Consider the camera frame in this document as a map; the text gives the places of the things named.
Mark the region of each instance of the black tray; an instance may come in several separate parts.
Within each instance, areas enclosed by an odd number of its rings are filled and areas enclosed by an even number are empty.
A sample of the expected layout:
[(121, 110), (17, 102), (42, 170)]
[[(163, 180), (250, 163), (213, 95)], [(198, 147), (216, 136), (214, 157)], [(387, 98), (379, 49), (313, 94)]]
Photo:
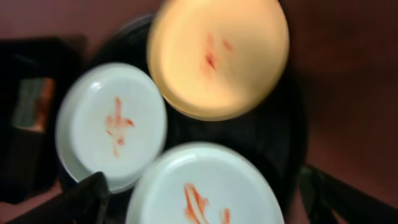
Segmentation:
[[(107, 62), (124, 62), (149, 74), (146, 45), (154, 15), (123, 27), (94, 56), (88, 68)], [(258, 107), (234, 119), (204, 122), (189, 118), (166, 101), (168, 130), (165, 150), (191, 141), (216, 142), (249, 159), (267, 179), (284, 215), (305, 159), (307, 127), (302, 102), (289, 63), (275, 90)], [(63, 175), (62, 185), (75, 184)], [(122, 223), (132, 190), (113, 195), (106, 223)]]

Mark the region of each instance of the white plate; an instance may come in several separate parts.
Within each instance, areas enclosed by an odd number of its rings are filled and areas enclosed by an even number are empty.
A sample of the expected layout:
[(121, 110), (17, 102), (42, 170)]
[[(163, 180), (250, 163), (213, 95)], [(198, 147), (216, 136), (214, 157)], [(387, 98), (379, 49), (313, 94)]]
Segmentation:
[(249, 161), (226, 147), (195, 142), (172, 149), (144, 173), (126, 223), (281, 224), (284, 219), (268, 183)]
[(132, 187), (163, 149), (162, 95), (143, 71), (109, 63), (86, 72), (57, 118), (58, 156), (77, 182), (102, 171), (112, 193)]

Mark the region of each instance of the plate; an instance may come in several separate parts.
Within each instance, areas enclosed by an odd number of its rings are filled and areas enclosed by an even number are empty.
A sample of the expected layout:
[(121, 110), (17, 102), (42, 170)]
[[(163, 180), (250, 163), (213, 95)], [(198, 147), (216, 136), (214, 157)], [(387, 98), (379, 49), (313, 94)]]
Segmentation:
[(147, 61), (165, 99), (220, 121), (257, 106), (287, 61), (289, 32), (275, 0), (174, 0), (151, 27)]
[(126, 223), (284, 223), (261, 173), (227, 147), (207, 142), (171, 149), (136, 186)]
[(143, 71), (124, 63), (97, 66), (62, 103), (58, 156), (75, 181), (102, 171), (110, 191), (122, 192), (163, 150), (166, 117), (162, 95)]

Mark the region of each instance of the food residue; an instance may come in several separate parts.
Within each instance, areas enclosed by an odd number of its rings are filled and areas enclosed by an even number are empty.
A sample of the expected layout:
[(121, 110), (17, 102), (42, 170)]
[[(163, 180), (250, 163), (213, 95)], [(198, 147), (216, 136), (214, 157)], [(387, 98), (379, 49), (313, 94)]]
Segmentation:
[(113, 145), (113, 155), (119, 157), (119, 146), (124, 146), (124, 136), (127, 128), (135, 127), (134, 123), (127, 118), (122, 118), (122, 103), (119, 97), (115, 97), (115, 114), (106, 117), (106, 132), (111, 136)]
[(211, 79), (211, 71), (216, 70), (215, 62), (216, 62), (216, 57), (214, 54), (214, 38), (211, 34), (208, 34), (205, 45), (205, 66), (204, 66), (204, 74), (208, 80)]
[[(184, 185), (187, 207), (184, 210), (185, 217), (194, 224), (208, 224), (205, 216), (205, 208), (209, 205), (207, 198), (203, 198), (193, 184)], [(221, 224), (230, 224), (230, 212), (228, 208), (220, 211)]]

